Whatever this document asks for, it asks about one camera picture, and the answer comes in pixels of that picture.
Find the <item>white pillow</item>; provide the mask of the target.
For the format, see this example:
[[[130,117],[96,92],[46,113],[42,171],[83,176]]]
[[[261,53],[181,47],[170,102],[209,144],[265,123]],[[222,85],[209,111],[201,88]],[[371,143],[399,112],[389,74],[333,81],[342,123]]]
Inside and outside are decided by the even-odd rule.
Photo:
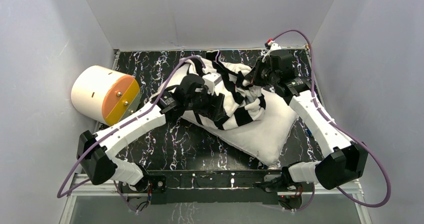
[[[197,123],[195,116],[188,111],[185,119],[207,132],[219,137],[238,150],[257,158],[265,165],[274,165],[287,141],[290,130],[298,116],[275,93],[263,90],[266,102],[264,115],[259,119],[231,130],[218,130]]]

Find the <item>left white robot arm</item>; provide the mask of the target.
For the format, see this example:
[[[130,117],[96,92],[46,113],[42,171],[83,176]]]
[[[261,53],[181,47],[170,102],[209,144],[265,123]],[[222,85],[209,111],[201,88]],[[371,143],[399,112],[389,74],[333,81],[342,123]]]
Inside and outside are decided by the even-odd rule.
[[[134,114],[109,129],[80,135],[78,161],[93,185],[108,180],[123,182],[137,192],[149,187],[149,174],[139,164],[123,161],[116,155],[126,146],[151,130],[180,118],[186,111],[208,117],[213,121],[225,116],[224,94],[220,74],[204,76],[187,74],[178,85],[167,84]]]

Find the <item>black white striped pillowcase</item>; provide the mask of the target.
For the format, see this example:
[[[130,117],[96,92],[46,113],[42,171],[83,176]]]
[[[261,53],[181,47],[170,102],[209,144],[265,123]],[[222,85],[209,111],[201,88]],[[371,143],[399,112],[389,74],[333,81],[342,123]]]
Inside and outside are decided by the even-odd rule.
[[[221,76],[222,82],[214,90],[216,94],[224,95],[225,117],[212,121],[194,111],[186,111],[183,119],[214,130],[231,130],[262,120],[267,105],[262,88],[245,80],[252,67],[242,63],[222,62],[219,60],[220,55],[220,51],[207,51],[204,58],[186,60],[184,67],[188,67],[187,74],[204,76],[214,73]]]

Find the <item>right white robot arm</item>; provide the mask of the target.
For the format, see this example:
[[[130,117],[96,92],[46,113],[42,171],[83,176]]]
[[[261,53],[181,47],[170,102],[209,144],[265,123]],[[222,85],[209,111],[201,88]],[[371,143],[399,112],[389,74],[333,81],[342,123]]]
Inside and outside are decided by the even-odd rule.
[[[324,157],[322,161],[298,162],[282,168],[282,186],[294,191],[302,182],[309,182],[331,190],[362,177],[368,152],[321,115],[324,107],[312,96],[311,82],[295,74],[292,62],[289,50],[268,50],[246,76],[255,86],[274,87],[275,93],[302,119]]]

